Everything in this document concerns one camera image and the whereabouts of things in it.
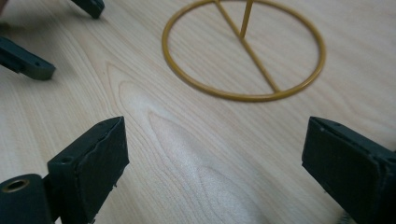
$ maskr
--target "black plastic piece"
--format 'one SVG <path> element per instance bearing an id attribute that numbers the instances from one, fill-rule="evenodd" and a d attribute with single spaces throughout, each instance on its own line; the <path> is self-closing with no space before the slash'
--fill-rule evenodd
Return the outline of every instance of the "black plastic piece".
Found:
<path id="1" fill-rule="evenodd" d="M 51 63 L 1 36 L 0 64 L 16 73 L 23 73 L 37 80 L 48 80 L 55 72 L 55 67 Z"/>
<path id="2" fill-rule="evenodd" d="M 123 117 L 102 121 L 48 162 L 0 185 L 1 224 L 93 223 L 129 163 Z"/>
<path id="3" fill-rule="evenodd" d="M 102 0 L 72 0 L 82 10 L 90 14 L 94 19 L 98 19 L 105 9 L 105 3 Z"/>
<path id="4" fill-rule="evenodd" d="M 396 223 L 395 153 L 339 123 L 311 118 L 303 167 L 357 223 Z"/>
<path id="5" fill-rule="evenodd" d="M 52 223 L 39 175 L 20 175 L 0 185 L 0 223 Z"/>
<path id="6" fill-rule="evenodd" d="M 100 122 L 49 161 L 63 224 L 92 222 L 129 163 L 123 118 Z"/>

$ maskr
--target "gold wire frame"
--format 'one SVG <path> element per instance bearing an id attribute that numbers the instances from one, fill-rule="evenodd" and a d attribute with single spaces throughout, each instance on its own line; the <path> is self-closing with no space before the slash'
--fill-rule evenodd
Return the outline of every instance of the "gold wire frame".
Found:
<path id="1" fill-rule="evenodd" d="M 295 87 L 292 87 L 288 90 L 282 91 L 274 82 L 272 77 L 268 74 L 268 72 L 265 70 L 263 67 L 262 63 L 260 62 L 259 58 L 256 56 L 248 42 L 246 41 L 245 37 L 245 32 L 248 26 L 248 17 L 250 14 L 251 10 L 251 5 L 253 2 L 257 2 L 260 4 L 265 4 L 269 7 L 274 7 L 277 8 L 281 11 L 284 11 L 288 14 L 290 14 L 292 17 L 300 21 L 313 35 L 313 37 L 316 40 L 316 43 L 318 45 L 318 51 L 319 51 L 319 56 L 318 56 L 318 61 L 316 68 L 312 72 L 312 74 L 304 80 L 302 83 L 298 84 Z M 208 86 L 202 82 L 197 81 L 196 79 L 192 78 L 188 74 L 186 74 L 174 61 L 172 58 L 169 47 L 168 47 L 168 39 L 169 39 L 169 34 L 170 31 L 172 30 L 172 27 L 176 23 L 177 20 L 179 20 L 181 17 L 183 17 L 186 13 L 204 6 L 206 4 L 216 4 L 218 10 L 221 12 L 222 16 L 224 19 L 229 23 L 231 28 L 233 29 L 233 32 L 235 35 L 238 37 L 239 41 L 247 51 L 248 55 L 250 58 L 253 60 L 253 62 L 256 64 L 256 66 L 259 68 L 261 71 L 262 75 L 268 82 L 268 84 L 271 86 L 272 90 L 274 91 L 271 94 L 240 94 L 240 93 L 234 93 L 234 92 L 229 92 L 229 91 L 222 91 L 216 88 L 213 88 L 211 86 Z M 324 63 L 326 61 L 326 47 L 323 41 L 323 38 L 321 37 L 318 29 L 310 22 L 307 20 L 305 17 L 303 17 L 300 13 L 294 11 L 293 9 L 290 9 L 288 7 L 285 7 L 283 5 L 280 5 L 278 3 L 274 2 L 269 2 L 266 0 L 247 0 L 247 8 L 245 12 L 245 17 L 244 17 L 244 23 L 242 25 L 242 31 L 239 32 L 238 28 L 236 25 L 233 23 L 231 20 L 231 17 L 228 15 L 224 7 L 221 5 L 220 0 L 201 0 L 195 3 L 192 3 L 190 5 L 187 5 L 186 7 L 183 7 L 180 11 L 178 11 L 166 24 L 164 30 L 163 30 L 163 55 L 165 60 L 167 61 L 168 65 L 173 69 L 173 71 L 181 77 L 185 82 L 193 86 L 194 88 L 206 92 L 208 94 L 218 96 L 221 98 L 229 99 L 229 100 L 235 100 L 235 101 L 245 101 L 245 102 L 264 102 L 264 101 L 273 101 L 273 100 L 278 100 L 282 99 L 288 96 L 291 96 L 298 91 L 302 91 L 305 89 L 309 84 L 311 84 L 319 75 L 321 72 Z"/>

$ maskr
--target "light wood surface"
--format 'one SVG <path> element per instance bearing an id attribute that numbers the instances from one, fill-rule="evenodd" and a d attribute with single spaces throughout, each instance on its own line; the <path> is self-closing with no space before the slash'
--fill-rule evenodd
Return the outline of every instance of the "light wood surface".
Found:
<path id="1" fill-rule="evenodd" d="M 305 91 L 256 104 L 201 93 L 167 66 L 163 27 L 191 0 L 105 2 L 94 21 L 66 0 L 9 1 L 0 35 L 57 70 L 43 82 L 0 67 L 0 181 L 46 175 L 92 125 L 124 116 L 131 164 L 95 223 L 330 224 L 342 208 L 301 166 L 309 117 L 396 148 L 396 1 L 277 1 L 318 27 L 327 61 Z M 224 3 L 239 25 L 245 4 Z M 261 5 L 246 39 L 281 89 L 318 57 L 299 22 Z M 179 21 L 170 48 L 206 84 L 271 92 L 214 5 Z"/>

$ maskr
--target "gold metal ring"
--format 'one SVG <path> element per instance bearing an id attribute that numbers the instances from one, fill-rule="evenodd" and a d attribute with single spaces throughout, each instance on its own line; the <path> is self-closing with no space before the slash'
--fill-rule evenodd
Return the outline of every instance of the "gold metal ring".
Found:
<path id="1" fill-rule="evenodd" d="M 30 184 L 30 181 L 28 179 L 14 180 L 11 183 L 7 184 L 5 187 L 3 187 L 2 191 L 4 193 L 12 193 L 12 192 L 18 191 L 20 189 L 24 189 L 29 184 Z"/>
<path id="2" fill-rule="evenodd" d="M 240 37 L 240 35 L 237 35 L 239 40 L 241 41 L 242 45 L 245 47 L 245 49 L 247 50 L 247 53 L 249 53 L 249 55 L 251 56 L 253 61 L 255 61 L 255 64 L 261 70 L 262 74 L 264 75 L 264 77 L 266 78 L 266 80 L 268 81 L 268 83 L 270 84 L 272 89 L 274 90 L 274 93 L 249 95 L 249 94 L 233 93 L 233 92 L 229 92 L 229 91 L 222 91 L 222 90 L 215 89 L 211 86 L 208 86 L 202 82 L 199 82 L 196 79 L 189 76 L 188 74 L 186 74 L 176 64 L 176 62 L 174 61 L 174 59 L 172 58 L 172 56 L 169 52 L 169 48 L 168 48 L 168 39 L 169 38 L 168 37 L 169 37 L 170 31 L 171 31 L 172 27 L 174 26 L 174 24 L 176 23 L 176 21 L 179 20 L 186 13 L 192 11 L 195 8 L 204 6 L 206 4 L 214 3 L 219 8 L 219 10 L 222 13 L 223 17 L 225 18 L 225 20 L 232 26 L 233 31 L 235 33 L 238 33 L 238 31 L 235 30 L 236 26 L 231 22 L 230 17 L 227 15 L 225 10 L 220 5 L 219 0 L 202 0 L 202 1 L 192 3 L 190 5 L 187 5 L 186 7 L 183 7 L 180 11 L 178 11 L 169 20 L 169 22 L 166 24 L 166 26 L 163 30 L 163 55 L 164 55 L 164 58 L 167 61 L 168 65 L 173 69 L 173 71 L 177 75 L 179 75 L 184 81 L 186 81 L 188 84 L 192 85 L 194 88 L 196 88 L 200 91 L 206 92 L 208 94 L 214 95 L 214 96 L 218 96 L 218 97 L 222 97 L 222 98 L 230 99 L 230 100 L 235 100 L 235 101 L 263 102 L 263 101 L 278 100 L 278 99 L 282 99 L 282 98 L 291 96 L 291 95 L 297 93 L 298 91 L 305 89 L 309 84 L 311 84 L 318 77 L 318 75 L 319 75 L 320 71 L 322 70 L 324 63 L 326 61 L 326 47 L 325 47 L 323 38 L 321 37 L 319 31 L 312 24 L 312 22 L 307 20 L 300 13 L 294 11 L 293 9 L 290 9 L 290 8 L 280 5 L 278 3 L 269 2 L 266 0 L 255 0 L 254 2 L 265 4 L 269 7 L 274 7 L 274 8 L 277 8 L 281 11 L 284 11 L 284 12 L 290 14 L 295 19 L 300 21 L 311 32 L 311 34 L 315 38 L 317 45 L 318 45 L 318 51 L 319 51 L 318 61 L 317 61 L 316 68 L 314 69 L 312 74 L 305 81 L 303 81 L 299 85 L 297 85 L 293 88 L 290 88 L 288 90 L 285 90 L 285 91 L 280 90 L 277 87 L 277 85 L 275 84 L 275 82 L 271 79 L 271 77 L 266 73 L 266 71 L 262 67 L 262 65 L 258 63 L 258 58 L 257 58 L 257 56 L 254 55 L 254 52 L 251 50 L 247 41 L 245 41 L 245 39 L 243 37 Z"/>

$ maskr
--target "circular wire stand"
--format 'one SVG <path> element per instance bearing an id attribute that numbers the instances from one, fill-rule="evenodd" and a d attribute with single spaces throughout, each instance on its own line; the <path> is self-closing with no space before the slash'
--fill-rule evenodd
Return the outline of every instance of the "circular wire stand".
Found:
<path id="1" fill-rule="evenodd" d="M 197 90 L 206 92 L 213 96 L 218 96 L 218 97 L 229 99 L 229 100 L 243 101 L 243 102 L 265 102 L 265 101 L 273 101 L 273 100 L 282 99 L 282 98 L 291 96 L 291 95 L 297 93 L 298 91 L 302 91 L 318 77 L 318 75 L 319 75 L 320 71 L 322 70 L 324 63 L 326 61 L 326 47 L 325 47 L 323 38 L 321 37 L 318 29 L 312 24 L 312 22 L 307 20 L 304 16 L 302 16 L 300 13 L 294 11 L 293 9 L 290 9 L 290 8 L 280 5 L 278 3 L 274 3 L 274 2 L 270 2 L 270 1 L 266 1 L 266 0 L 254 0 L 254 2 L 264 4 L 269 7 L 274 7 L 276 9 L 279 9 L 281 11 L 284 11 L 284 12 L 290 14 L 292 17 L 294 17 L 295 19 L 300 21 L 311 32 L 311 34 L 315 38 L 315 41 L 318 45 L 318 52 L 319 52 L 318 61 L 317 61 L 317 65 L 316 65 L 314 71 L 306 80 L 304 80 L 302 83 L 298 84 L 295 87 L 292 87 L 288 90 L 282 91 L 276 86 L 275 83 L 273 83 L 273 80 L 270 77 L 267 77 L 264 74 L 264 76 L 266 77 L 270 86 L 274 90 L 273 93 L 270 93 L 270 94 L 241 94 L 241 93 L 234 93 L 234 92 L 229 92 L 229 91 L 222 91 L 222 90 L 213 88 L 213 87 L 208 86 L 202 82 L 197 81 L 196 79 L 192 78 L 187 73 L 185 73 L 177 65 L 177 63 L 174 61 L 174 59 L 172 58 L 172 56 L 170 54 L 169 47 L 168 47 L 168 39 L 169 39 L 170 31 L 172 30 L 172 27 L 175 25 L 177 20 L 179 20 L 181 17 L 183 17 L 186 13 L 188 13 L 198 7 L 204 6 L 206 4 L 212 4 L 212 3 L 216 4 L 219 7 L 220 12 L 223 13 L 224 18 L 226 20 L 228 20 L 228 22 L 230 23 L 231 19 L 226 14 L 226 12 L 221 8 L 219 2 L 220 2 L 220 0 L 202 0 L 202 1 L 198 1 L 198 2 L 195 2 L 195 3 L 192 3 L 190 5 L 183 7 L 180 11 L 178 11 L 175 15 L 172 16 L 172 18 L 169 20 L 169 22 L 166 24 L 166 26 L 163 30 L 163 55 L 164 55 L 164 58 L 167 61 L 168 65 L 173 69 L 173 71 L 179 77 L 181 77 L 185 82 L 187 82 L 188 84 L 190 84 Z M 238 31 L 235 30 L 236 27 L 233 24 L 230 24 L 230 25 L 232 26 L 235 34 L 238 33 Z M 244 38 L 240 37 L 240 35 L 237 35 L 237 36 L 238 36 L 239 40 L 241 41 L 241 43 L 246 48 L 247 52 L 249 54 L 253 53 L 251 48 L 248 47 L 246 40 Z M 259 67 L 259 69 L 262 70 L 262 73 L 263 72 L 265 73 L 265 70 L 263 69 L 263 67 L 260 64 L 256 63 L 256 65 Z"/>

